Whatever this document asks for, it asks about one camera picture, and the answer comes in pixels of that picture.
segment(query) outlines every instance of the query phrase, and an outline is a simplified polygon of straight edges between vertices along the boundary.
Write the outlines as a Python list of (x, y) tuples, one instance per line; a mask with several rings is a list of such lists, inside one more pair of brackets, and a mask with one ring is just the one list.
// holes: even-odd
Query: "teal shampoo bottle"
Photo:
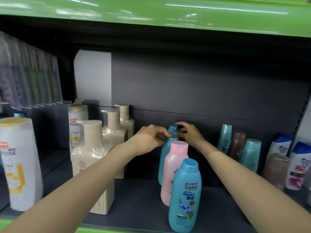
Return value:
[[(178, 132), (178, 126), (175, 124), (171, 124), (169, 125), (169, 129), (167, 131), (169, 134), (173, 135), (173, 132)], [(162, 185), (162, 180), (163, 180), (164, 160), (165, 160), (165, 157), (168, 155), (169, 151), (171, 150), (172, 141), (179, 141), (179, 138), (176, 135), (173, 135), (173, 137), (171, 138), (167, 138), (161, 149), (160, 165), (159, 165), (159, 173), (158, 173), (158, 180), (159, 180), (160, 185)]]
[(249, 170), (257, 173), (261, 141), (255, 139), (247, 139), (240, 164), (247, 167)]
[(202, 189), (199, 165), (186, 158), (177, 170), (169, 204), (169, 225), (178, 233), (190, 232), (195, 224)]
[(223, 124), (217, 143), (217, 149), (219, 149), (224, 154), (228, 153), (228, 149), (231, 143), (231, 136), (232, 136), (232, 125)]

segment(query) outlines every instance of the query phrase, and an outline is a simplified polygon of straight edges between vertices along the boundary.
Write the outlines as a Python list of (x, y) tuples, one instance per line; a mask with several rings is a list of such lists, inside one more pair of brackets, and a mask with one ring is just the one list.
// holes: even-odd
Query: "pump dispenser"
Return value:
[(129, 105), (115, 105), (120, 108), (120, 123), (121, 127), (128, 129), (128, 139), (134, 136), (135, 119), (130, 118)]
[[(114, 146), (127, 141), (128, 129), (120, 127), (120, 111), (118, 109), (112, 109), (109, 111), (102, 110), (102, 112), (108, 114), (108, 125), (102, 129), (103, 139)], [(126, 169), (127, 166), (118, 173), (116, 178), (123, 179)]]
[[(74, 176), (94, 164), (114, 148), (113, 144), (103, 141), (102, 122), (100, 120), (77, 120), (76, 123), (83, 125), (84, 144), (74, 148), (71, 154)], [(114, 199), (115, 181), (113, 180), (90, 212), (106, 215)]]

